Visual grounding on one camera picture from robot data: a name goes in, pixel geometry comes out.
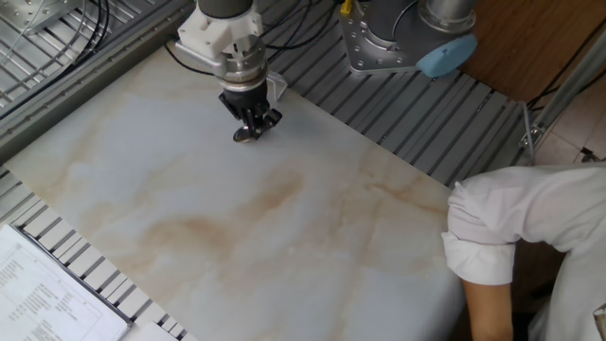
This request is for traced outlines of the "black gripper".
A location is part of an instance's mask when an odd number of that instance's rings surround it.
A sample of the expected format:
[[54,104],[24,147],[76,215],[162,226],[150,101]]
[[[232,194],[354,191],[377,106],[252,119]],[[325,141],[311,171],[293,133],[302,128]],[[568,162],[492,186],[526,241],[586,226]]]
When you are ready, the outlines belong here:
[[[238,138],[259,139],[265,132],[273,129],[283,118],[276,109],[270,109],[267,99],[268,86],[263,82],[259,86],[242,92],[224,89],[219,95],[220,102],[236,120],[242,120],[238,129]],[[250,111],[252,117],[246,116]]]

